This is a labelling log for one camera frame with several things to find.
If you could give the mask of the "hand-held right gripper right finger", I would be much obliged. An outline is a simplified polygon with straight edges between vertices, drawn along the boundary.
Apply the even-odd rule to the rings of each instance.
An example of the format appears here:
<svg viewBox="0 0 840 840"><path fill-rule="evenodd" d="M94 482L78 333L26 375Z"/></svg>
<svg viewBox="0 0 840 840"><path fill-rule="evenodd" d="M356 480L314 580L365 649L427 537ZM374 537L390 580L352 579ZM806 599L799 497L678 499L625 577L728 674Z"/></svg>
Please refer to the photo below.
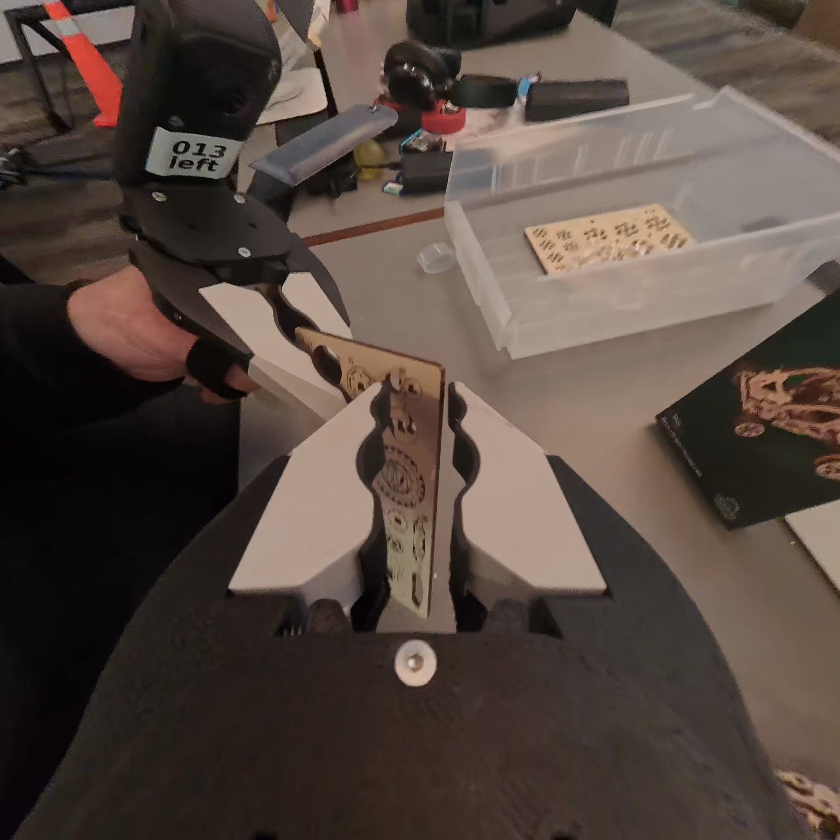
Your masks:
<svg viewBox="0 0 840 840"><path fill-rule="evenodd" d="M457 624L484 624L501 602L531 610L607 585L549 455L462 382L448 385L454 505L449 593Z"/></svg>

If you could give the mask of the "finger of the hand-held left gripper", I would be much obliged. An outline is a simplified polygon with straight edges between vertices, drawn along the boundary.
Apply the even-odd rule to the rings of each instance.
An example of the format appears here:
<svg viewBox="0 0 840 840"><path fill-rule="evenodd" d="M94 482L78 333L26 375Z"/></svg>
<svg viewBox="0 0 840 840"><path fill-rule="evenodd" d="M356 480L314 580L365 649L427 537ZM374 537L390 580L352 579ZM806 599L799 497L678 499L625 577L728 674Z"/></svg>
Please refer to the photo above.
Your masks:
<svg viewBox="0 0 840 840"><path fill-rule="evenodd" d="M259 292L217 283L200 293L251 352L247 374L263 392L323 422L345 408L340 389L317 371L308 352L289 341Z"/></svg>
<svg viewBox="0 0 840 840"><path fill-rule="evenodd" d="M350 339L350 326L310 272L290 273L280 296L298 326Z"/></svg>

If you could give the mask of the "red tape roll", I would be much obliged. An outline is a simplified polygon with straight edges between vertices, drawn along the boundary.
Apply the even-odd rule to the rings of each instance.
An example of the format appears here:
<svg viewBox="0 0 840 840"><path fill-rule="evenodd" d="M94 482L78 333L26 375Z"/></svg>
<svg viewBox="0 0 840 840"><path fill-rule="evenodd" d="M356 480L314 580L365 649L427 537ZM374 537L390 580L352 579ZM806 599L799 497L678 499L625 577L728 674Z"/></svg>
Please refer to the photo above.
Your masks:
<svg viewBox="0 0 840 840"><path fill-rule="evenodd" d="M467 110L446 100L438 100L435 108L421 111L421 128L429 133L447 136L466 126Z"/></svg>

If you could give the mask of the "person's left forearm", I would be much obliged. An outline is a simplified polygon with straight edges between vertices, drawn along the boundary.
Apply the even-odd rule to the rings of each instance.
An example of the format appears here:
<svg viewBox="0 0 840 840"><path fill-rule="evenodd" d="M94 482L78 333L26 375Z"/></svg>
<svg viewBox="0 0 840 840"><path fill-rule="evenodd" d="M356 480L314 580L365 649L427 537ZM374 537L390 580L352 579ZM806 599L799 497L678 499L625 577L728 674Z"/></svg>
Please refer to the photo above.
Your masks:
<svg viewBox="0 0 840 840"><path fill-rule="evenodd" d="M68 313L73 291L39 285L1 258L3 425L49 424L86 373L89 352Z"/></svg>

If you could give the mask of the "black power adapter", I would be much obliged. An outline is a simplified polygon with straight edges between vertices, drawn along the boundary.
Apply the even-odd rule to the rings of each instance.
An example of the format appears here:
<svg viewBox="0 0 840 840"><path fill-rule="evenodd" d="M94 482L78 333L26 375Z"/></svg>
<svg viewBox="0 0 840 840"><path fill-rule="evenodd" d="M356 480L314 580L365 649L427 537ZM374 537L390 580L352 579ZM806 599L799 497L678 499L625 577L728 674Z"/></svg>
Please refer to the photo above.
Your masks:
<svg viewBox="0 0 840 840"><path fill-rule="evenodd" d="M431 150L404 154L400 161L402 196L442 194L447 190L454 152Z"/></svg>

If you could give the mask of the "yellow ball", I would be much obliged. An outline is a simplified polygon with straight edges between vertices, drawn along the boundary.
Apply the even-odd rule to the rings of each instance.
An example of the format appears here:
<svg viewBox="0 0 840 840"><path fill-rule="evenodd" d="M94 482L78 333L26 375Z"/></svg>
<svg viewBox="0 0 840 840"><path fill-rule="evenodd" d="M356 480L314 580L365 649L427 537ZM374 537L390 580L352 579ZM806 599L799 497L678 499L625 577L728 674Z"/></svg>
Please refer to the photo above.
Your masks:
<svg viewBox="0 0 840 840"><path fill-rule="evenodd" d="M358 182L378 181L391 169L391 161L385 148L374 140L358 143L352 152L353 164Z"/></svg>

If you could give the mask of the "striped orange traffic cone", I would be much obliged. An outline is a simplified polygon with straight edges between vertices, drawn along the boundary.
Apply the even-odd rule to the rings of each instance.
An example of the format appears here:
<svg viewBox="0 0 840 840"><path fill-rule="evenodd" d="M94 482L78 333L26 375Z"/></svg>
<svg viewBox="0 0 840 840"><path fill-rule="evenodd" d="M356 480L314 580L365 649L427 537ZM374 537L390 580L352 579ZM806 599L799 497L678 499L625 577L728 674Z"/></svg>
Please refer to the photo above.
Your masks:
<svg viewBox="0 0 840 840"><path fill-rule="evenodd" d="M119 122L123 93L121 80L97 47L81 29L61 1L43 2L49 19L56 25L62 45L79 71L100 113L93 120L103 129L114 129Z"/></svg>

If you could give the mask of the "grey long case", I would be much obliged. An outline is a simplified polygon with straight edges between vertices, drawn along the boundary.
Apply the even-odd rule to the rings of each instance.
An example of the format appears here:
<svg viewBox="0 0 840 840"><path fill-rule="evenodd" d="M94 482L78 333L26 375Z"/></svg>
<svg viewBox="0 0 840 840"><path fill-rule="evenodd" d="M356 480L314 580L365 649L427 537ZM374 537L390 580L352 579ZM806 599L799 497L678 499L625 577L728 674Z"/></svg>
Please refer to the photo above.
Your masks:
<svg viewBox="0 0 840 840"><path fill-rule="evenodd" d="M253 161L254 177L247 193L257 196L298 187L357 145L392 128L397 120L397 111L385 104L355 104Z"/></svg>

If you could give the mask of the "wooden sheet piece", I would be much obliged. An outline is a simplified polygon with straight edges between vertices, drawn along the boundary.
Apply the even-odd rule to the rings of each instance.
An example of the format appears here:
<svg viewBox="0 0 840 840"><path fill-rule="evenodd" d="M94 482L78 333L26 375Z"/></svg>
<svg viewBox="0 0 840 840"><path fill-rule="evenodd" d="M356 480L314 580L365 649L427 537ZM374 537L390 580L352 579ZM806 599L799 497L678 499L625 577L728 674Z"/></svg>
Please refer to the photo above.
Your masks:
<svg viewBox="0 0 840 840"><path fill-rule="evenodd" d="M322 373L352 401L371 385L387 383L390 419L383 431L384 465L373 481L387 538L392 598L425 620L434 567L445 369L414 355L312 328L296 328L312 362L335 359Z"/></svg>

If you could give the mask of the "person's left hand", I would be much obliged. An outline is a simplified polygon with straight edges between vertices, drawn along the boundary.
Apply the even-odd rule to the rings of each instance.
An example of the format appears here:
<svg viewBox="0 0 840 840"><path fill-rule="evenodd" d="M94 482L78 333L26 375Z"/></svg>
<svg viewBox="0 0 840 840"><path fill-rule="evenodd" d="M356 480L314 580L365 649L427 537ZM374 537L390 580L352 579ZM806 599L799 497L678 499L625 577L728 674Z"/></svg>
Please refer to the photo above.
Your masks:
<svg viewBox="0 0 840 840"><path fill-rule="evenodd" d="M227 368L215 391L199 385L187 370L197 338L161 314L136 267L75 288L64 315L90 367L91 388L109 405L139 403L187 382L210 403L230 402L258 389L236 365Z"/></svg>

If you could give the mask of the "black headphones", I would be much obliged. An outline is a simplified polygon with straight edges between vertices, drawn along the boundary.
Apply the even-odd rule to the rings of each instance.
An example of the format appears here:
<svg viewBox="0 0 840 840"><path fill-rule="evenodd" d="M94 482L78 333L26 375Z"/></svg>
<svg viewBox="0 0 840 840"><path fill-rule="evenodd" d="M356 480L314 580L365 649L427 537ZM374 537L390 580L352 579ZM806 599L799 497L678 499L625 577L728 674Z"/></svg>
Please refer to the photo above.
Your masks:
<svg viewBox="0 0 840 840"><path fill-rule="evenodd" d="M462 53L415 40L394 44L385 54L382 81L387 97L424 112L440 103L457 109L507 109L518 98L519 83L507 77L464 75Z"/></svg>

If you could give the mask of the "clear plastic bin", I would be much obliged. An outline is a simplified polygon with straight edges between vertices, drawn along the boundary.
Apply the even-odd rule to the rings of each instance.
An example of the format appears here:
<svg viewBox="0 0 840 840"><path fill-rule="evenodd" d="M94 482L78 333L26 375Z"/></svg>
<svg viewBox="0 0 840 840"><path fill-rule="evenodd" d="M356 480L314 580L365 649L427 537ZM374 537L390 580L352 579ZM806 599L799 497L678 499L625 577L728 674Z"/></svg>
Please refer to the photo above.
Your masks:
<svg viewBox="0 0 840 840"><path fill-rule="evenodd" d="M770 305L838 259L838 147L730 87L487 133L451 165L448 234L512 359ZM696 243L547 276L523 234L652 203Z"/></svg>

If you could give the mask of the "dark model kit box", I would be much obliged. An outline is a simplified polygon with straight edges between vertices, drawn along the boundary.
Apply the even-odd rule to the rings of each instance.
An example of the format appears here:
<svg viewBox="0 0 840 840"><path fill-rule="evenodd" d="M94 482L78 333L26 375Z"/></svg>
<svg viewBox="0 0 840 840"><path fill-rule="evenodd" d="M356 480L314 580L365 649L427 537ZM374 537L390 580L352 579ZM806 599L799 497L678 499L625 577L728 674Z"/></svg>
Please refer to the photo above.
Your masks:
<svg viewBox="0 0 840 840"><path fill-rule="evenodd" d="M839 292L659 413L655 425L728 530L839 498Z"/></svg>

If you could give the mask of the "black bag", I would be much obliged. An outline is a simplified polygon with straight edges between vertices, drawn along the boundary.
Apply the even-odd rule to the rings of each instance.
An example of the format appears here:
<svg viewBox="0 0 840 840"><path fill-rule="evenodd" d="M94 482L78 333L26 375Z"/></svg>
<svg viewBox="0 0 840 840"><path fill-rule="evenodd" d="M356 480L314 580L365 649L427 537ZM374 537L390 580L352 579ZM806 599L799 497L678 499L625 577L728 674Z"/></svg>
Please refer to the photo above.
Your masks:
<svg viewBox="0 0 840 840"><path fill-rule="evenodd" d="M611 26L617 1L408 1L406 26L428 46L477 49L561 32L577 12Z"/></svg>

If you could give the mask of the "patterned wooden parts sheet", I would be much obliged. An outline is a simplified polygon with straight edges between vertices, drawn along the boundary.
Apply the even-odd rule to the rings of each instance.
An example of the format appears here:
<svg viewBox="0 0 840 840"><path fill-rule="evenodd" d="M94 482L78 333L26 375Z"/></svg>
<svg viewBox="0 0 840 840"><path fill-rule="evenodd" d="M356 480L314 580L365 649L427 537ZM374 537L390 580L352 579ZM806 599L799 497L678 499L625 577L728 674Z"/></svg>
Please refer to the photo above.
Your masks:
<svg viewBox="0 0 840 840"><path fill-rule="evenodd" d="M680 251L696 243L660 203L537 224L523 234L549 277Z"/></svg>

